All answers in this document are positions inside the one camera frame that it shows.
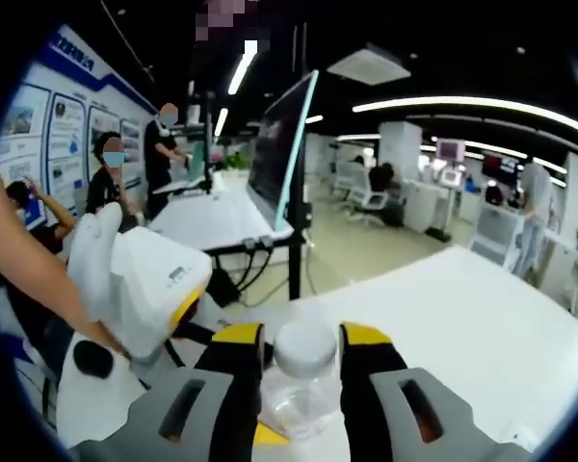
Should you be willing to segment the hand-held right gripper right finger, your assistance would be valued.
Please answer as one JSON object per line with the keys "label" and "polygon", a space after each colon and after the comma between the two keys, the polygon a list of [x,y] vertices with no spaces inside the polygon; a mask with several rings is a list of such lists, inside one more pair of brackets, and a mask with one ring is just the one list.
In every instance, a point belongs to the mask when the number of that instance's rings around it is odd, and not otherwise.
{"label": "hand-held right gripper right finger", "polygon": [[472,407],[422,368],[410,368],[375,327],[339,327],[340,408],[353,461],[528,461],[474,423]]}

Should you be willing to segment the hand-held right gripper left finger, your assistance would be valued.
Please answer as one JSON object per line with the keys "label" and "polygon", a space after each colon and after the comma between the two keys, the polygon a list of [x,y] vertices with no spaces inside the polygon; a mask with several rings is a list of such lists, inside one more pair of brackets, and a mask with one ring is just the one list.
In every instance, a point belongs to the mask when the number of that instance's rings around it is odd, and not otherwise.
{"label": "hand-held right gripper left finger", "polygon": [[261,411],[264,326],[213,335],[192,368],[166,373],[129,409],[132,461],[250,461]]}

